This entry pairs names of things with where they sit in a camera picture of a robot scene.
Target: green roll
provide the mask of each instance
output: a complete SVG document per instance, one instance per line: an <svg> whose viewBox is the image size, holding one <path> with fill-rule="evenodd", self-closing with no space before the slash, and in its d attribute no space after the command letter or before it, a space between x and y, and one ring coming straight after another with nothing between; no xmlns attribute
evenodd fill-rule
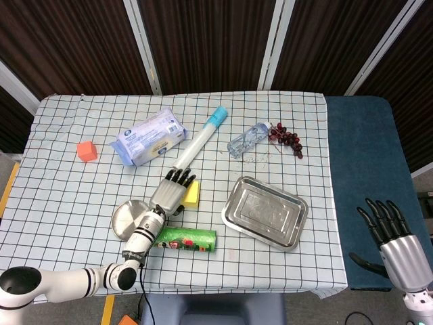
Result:
<svg viewBox="0 0 433 325"><path fill-rule="evenodd" d="M181 227L164 227L155 240L155 247L186 249L189 251L213 252L216 231Z"/></svg>

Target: round metal disc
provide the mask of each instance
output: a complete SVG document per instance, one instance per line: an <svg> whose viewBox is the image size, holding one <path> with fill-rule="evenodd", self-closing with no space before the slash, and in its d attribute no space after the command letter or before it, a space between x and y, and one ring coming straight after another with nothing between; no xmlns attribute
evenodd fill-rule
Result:
<svg viewBox="0 0 433 325"><path fill-rule="evenodd" d="M120 205L113 214L111 226L114 234L127 241L140 224L149 206L141 200L129 200Z"/></svg>

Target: white checkered tablecloth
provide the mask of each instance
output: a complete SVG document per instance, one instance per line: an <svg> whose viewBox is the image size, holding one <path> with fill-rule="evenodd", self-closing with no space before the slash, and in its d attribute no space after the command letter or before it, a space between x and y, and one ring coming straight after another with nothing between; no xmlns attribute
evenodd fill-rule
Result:
<svg viewBox="0 0 433 325"><path fill-rule="evenodd" d="M218 105L229 116L191 169L201 181L200 208L169 217L171 226L216 230L213 253L152 248L144 282L150 292L225 293L312 290L326 297L347 287L338 237L327 141L327 106L318 93L245 91L172 96L69 96L44 99L3 221L0 269L28 265L50 270L122 263L123 244L110 228L114 209L129 199L149 201L176 157ZM109 145L121 131L172 106L187 140L141 167L124 167ZM304 146L267 140L229 156L227 143L259 121L281 121ZM84 163L76 144L91 140L98 159ZM283 253L226 227L221 210L240 176L297 194L309 205L300 244ZM139 292L137 279L131 292ZM98 294L107 294L100 289Z"/></svg>

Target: robotic arm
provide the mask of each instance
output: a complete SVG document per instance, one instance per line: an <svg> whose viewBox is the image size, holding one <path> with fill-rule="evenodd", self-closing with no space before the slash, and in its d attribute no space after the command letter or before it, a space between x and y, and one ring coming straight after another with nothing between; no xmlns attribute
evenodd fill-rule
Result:
<svg viewBox="0 0 433 325"><path fill-rule="evenodd" d="M166 216L177 210L188 186L195 179L195 175L188 178L189 172L189 169L183 174L181 169L171 170L162 180L150 200L153 209L143 216L124 246L123 264L111 263L101 268L62 272L24 266L4 271L0 275L0 325L21 324L26 308L42 294L48 301L60 303L90 297L102 287L117 291L130 289L139 266L164 226Z"/></svg>
<svg viewBox="0 0 433 325"><path fill-rule="evenodd" d="M433 325L433 298L427 290L433 273L426 254L413 235L399 208L392 202L388 206L380 201L365 199L374 219L358 207L373 237L383 265L369 263L355 253L350 258L362 268L389 278L396 288L406 292L403 300L416 325Z"/></svg>

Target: wet wipes package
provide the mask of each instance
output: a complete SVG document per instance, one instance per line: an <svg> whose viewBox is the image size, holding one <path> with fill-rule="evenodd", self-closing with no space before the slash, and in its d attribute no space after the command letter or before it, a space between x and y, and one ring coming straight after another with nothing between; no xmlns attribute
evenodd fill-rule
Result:
<svg viewBox="0 0 433 325"><path fill-rule="evenodd" d="M169 107L121 132L111 146L125 166L141 166L185 139L187 130Z"/></svg>

